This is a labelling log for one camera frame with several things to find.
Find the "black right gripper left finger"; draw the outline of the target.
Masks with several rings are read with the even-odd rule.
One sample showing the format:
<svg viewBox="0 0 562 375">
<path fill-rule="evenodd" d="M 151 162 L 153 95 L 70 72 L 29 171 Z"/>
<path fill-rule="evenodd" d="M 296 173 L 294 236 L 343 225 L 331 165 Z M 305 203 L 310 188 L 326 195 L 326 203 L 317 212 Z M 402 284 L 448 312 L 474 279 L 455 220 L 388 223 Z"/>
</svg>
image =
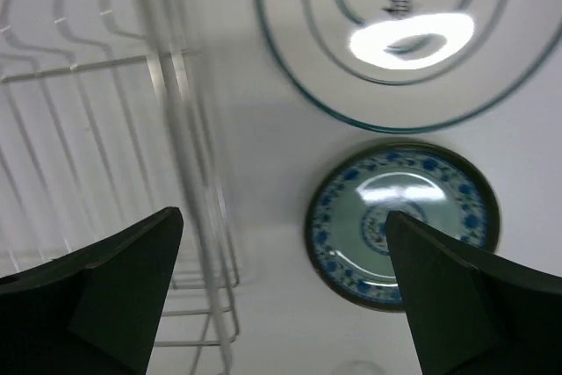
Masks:
<svg viewBox="0 0 562 375">
<path fill-rule="evenodd" d="M 3 374 L 144 374 L 184 219 L 166 207 L 1 279 Z"/>
</svg>

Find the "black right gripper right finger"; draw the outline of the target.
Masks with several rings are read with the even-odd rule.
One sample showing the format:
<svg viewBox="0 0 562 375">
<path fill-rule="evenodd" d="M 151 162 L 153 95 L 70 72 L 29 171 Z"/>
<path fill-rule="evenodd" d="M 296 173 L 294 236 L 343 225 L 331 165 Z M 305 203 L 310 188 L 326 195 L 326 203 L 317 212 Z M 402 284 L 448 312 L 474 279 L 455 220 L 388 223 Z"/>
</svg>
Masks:
<svg viewBox="0 0 562 375">
<path fill-rule="evenodd" d="M 559 374 L 561 279 L 391 212 L 386 239 L 425 374 Z"/>
</svg>

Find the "blue floral green plate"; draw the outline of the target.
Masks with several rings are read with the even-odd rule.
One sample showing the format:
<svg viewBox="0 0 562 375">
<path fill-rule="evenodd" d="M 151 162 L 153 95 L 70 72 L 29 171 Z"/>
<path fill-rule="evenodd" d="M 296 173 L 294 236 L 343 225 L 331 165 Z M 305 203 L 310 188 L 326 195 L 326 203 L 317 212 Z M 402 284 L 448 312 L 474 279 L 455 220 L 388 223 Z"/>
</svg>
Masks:
<svg viewBox="0 0 562 375">
<path fill-rule="evenodd" d="M 501 236 L 494 190 L 463 156 L 415 140 L 356 152 L 316 189 L 303 240 L 311 265 L 333 292 L 375 311 L 403 309 L 386 239 L 392 211 L 489 252 Z"/>
</svg>

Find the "white plate with grey rim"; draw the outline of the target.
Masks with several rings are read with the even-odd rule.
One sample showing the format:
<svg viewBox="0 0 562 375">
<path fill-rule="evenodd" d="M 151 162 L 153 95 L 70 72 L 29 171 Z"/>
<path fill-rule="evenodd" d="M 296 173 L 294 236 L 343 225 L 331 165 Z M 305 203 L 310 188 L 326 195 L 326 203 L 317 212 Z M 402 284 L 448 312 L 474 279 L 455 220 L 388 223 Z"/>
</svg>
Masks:
<svg viewBox="0 0 562 375">
<path fill-rule="evenodd" d="M 312 104 L 379 133 L 474 118 L 556 51 L 561 0 L 255 0 L 280 70 Z"/>
</svg>

